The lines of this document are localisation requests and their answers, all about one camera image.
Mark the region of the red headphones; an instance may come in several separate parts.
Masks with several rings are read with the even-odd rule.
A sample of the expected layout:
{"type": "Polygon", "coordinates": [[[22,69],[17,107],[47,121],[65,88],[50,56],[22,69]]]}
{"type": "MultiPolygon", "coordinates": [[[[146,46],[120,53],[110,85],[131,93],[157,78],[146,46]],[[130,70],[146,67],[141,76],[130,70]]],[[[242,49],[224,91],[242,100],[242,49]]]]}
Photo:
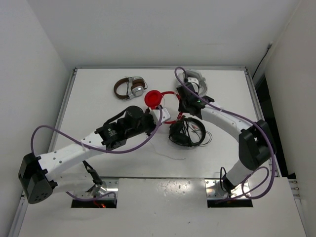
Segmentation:
{"type": "Polygon", "coordinates": [[[161,102],[164,99],[164,96],[168,94],[175,95],[178,101],[180,101],[180,95],[174,91],[160,92],[158,90],[151,90],[145,95],[145,98],[144,98],[145,104],[147,105],[149,109],[149,113],[153,116],[155,122],[158,122],[158,119],[160,118],[160,111],[158,108],[159,106],[162,109],[161,123],[174,124],[183,117],[183,113],[179,112],[177,118],[174,120],[171,120],[170,113],[167,111],[167,109],[164,106],[161,106],[161,102]]]}

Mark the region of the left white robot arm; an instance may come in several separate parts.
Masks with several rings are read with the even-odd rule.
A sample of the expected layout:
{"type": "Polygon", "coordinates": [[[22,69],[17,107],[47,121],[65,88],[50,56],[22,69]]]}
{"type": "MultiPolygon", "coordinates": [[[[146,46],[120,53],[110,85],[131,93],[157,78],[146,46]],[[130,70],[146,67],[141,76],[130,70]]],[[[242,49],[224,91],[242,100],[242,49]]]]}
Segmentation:
{"type": "Polygon", "coordinates": [[[124,154],[117,149],[125,145],[127,139],[147,134],[144,142],[128,152],[137,150],[153,137],[161,121],[161,108],[143,111],[138,106],[129,106],[79,141],[74,139],[72,144],[50,153],[25,155],[18,179],[28,203],[42,202],[58,191],[77,189],[100,198],[103,181],[87,160],[102,153],[124,154]]]}

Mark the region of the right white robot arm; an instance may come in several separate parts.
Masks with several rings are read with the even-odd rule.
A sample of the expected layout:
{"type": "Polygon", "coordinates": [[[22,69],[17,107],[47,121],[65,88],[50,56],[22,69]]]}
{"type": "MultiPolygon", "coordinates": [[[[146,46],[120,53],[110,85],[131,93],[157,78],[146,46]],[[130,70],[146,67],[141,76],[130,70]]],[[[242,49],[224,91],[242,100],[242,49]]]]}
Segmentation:
{"type": "Polygon", "coordinates": [[[190,83],[179,85],[176,90],[180,97],[179,112],[217,126],[238,142],[238,160],[222,177],[220,191],[230,193],[276,153],[269,125],[264,120],[253,122],[220,109],[212,98],[192,92],[194,87],[190,83]]]}

